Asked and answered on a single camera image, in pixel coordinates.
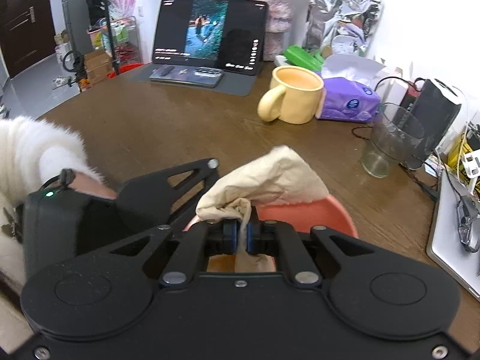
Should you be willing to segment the person left hand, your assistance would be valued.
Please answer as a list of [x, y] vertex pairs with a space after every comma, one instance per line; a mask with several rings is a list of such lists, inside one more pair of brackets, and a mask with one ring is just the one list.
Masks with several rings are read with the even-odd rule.
[[70, 183], [69, 187], [82, 194], [89, 194], [106, 199], [116, 198], [116, 192], [113, 189], [108, 188], [102, 182], [95, 180], [82, 172], [76, 173], [75, 178], [72, 183]]

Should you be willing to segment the white fluffy sleeve forearm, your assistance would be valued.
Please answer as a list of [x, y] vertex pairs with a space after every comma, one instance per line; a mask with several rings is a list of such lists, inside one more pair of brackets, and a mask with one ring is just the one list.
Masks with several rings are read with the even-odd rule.
[[15, 208], [64, 169], [103, 183], [88, 165], [79, 133], [24, 116], [1, 121], [1, 282], [19, 293], [25, 279], [24, 252]]

